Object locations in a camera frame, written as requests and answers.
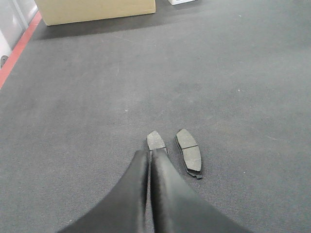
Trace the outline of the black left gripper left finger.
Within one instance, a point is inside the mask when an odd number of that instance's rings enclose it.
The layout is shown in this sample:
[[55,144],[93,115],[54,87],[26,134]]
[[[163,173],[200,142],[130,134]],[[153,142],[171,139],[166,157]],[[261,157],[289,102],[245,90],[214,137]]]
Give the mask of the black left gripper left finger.
[[93,209],[61,233],[143,233],[149,155],[138,150],[118,183]]

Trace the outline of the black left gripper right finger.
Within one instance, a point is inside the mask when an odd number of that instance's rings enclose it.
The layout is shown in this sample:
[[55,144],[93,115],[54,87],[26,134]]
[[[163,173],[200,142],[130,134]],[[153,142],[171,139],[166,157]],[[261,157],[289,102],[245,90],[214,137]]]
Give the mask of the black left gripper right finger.
[[151,161],[151,205],[157,233],[247,233],[202,199],[180,176],[167,153],[157,149]]

